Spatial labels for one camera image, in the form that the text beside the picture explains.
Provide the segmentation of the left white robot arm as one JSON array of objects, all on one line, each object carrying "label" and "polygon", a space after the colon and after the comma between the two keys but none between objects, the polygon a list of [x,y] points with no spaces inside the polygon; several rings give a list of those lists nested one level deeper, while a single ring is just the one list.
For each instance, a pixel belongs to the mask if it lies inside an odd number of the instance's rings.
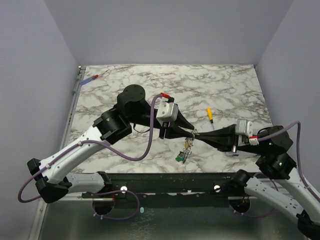
[{"label": "left white robot arm", "polygon": [[149,128],[147,152],[151,148],[153,129],[160,130],[162,139],[193,137],[194,126],[182,115],[174,98],[160,93],[148,103],[144,88],[131,84],[117,96],[113,108],[102,113],[78,139],[51,157],[27,162],[40,197],[48,204],[71,193],[88,192],[106,197],[113,189],[106,173],[72,171],[103,149],[115,152],[112,145],[132,133],[132,124]]}]

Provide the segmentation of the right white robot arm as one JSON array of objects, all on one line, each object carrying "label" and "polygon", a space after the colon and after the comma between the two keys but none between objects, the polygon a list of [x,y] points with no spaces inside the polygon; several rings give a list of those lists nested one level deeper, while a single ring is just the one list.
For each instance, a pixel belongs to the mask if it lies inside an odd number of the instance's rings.
[{"label": "right white robot arm", "polygon": [[288,155],[293,141],[287,127],[281,125],[267,127],[253,134],[252,127],[241,129],[238,124],[210,132],[201,132],[195,139],[203,141],[220,152],[239,150],[259,155],[256,161],[260,173],[281,185],[290,195],[262,183],[255,174],[238,170],[230,180],[230,191],[240,196],[243,193],[256,197],[282,212],[296,225],[298,230],[310,240],[320,238],[320,193],[305,178],[300,159],[293,160]]}]

